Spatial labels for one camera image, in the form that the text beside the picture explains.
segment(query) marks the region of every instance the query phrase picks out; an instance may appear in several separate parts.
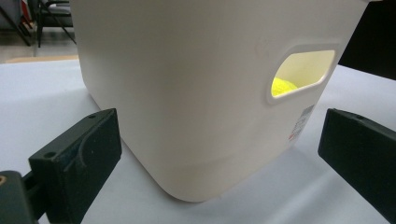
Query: white plastic bin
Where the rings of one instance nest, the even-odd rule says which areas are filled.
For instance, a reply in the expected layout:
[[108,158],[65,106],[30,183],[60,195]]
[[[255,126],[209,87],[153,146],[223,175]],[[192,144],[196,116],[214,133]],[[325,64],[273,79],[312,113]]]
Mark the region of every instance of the white plastic bin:
[[[220,195],[298,138],[369,1],[72,0],[84,82],[169,194]],[[274,77],[299,89],[271,92]]]

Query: white table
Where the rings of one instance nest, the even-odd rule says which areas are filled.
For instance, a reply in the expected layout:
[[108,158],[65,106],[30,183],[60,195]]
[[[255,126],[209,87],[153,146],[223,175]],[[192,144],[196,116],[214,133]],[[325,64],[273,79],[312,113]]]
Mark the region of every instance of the white table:
[[[168,196],[123,145],[83,223],[388,223],[318,156],[334,107],[396,130],[396,81],[338,66],[295,146],[204,203]],[[98,110],[76,60],[0,64],[0,170],[25,175],[33,153]]]

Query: gray floor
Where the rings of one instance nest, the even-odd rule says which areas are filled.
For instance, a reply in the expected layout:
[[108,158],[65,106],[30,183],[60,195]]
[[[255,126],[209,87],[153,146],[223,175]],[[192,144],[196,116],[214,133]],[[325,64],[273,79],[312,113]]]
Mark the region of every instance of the gray floor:
[[[73,28],[67,31],[74,34]],[[20,57],[61,56],[78,54],[77,45],[66,35],[62,28],[44,28],[41,48],[37,46],[35,31],[29,29],[31,47],[24,44],[15,31],[0,31],[0,63]]]

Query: table surface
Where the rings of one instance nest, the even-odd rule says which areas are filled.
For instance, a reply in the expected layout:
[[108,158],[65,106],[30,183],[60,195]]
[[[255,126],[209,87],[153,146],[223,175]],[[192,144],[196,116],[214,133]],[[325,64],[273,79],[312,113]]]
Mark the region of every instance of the table surface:
[[[168,196],[123,144],[83,223],[388,223],[318,156],[328,108],[396,130],[396,81],[337,66],[296,144],[204,203]],[[27,174],[32,154],[98,110],[78,60],[0,64],[0,170]]]

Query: storage box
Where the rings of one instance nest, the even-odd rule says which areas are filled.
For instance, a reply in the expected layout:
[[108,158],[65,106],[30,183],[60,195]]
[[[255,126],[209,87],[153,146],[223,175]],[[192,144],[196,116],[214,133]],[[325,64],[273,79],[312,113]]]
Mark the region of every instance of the storage box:
[[[368,3],[71,1],[93,99],[117,108],[128,147],[189,202],[219,196],[296,141]],[[298,89],[274,96],[275,77]]]

